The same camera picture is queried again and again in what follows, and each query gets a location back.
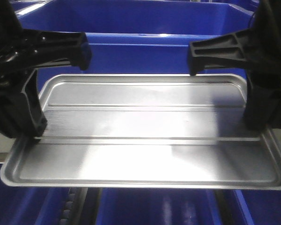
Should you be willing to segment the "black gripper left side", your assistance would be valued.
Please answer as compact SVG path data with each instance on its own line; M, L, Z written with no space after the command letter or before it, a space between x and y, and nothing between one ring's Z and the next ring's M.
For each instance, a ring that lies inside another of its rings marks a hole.
M37 91L37 68L89 68L92 52L83 32L0 30L0 133L41 137L47 119Z

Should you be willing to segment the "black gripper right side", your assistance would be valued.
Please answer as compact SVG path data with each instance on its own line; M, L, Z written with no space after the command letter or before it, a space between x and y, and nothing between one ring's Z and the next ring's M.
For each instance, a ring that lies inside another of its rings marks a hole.
M247 70L244 122L250 130L281 129L281 0L262 0L245 30L191 42L191 76L204 69Z

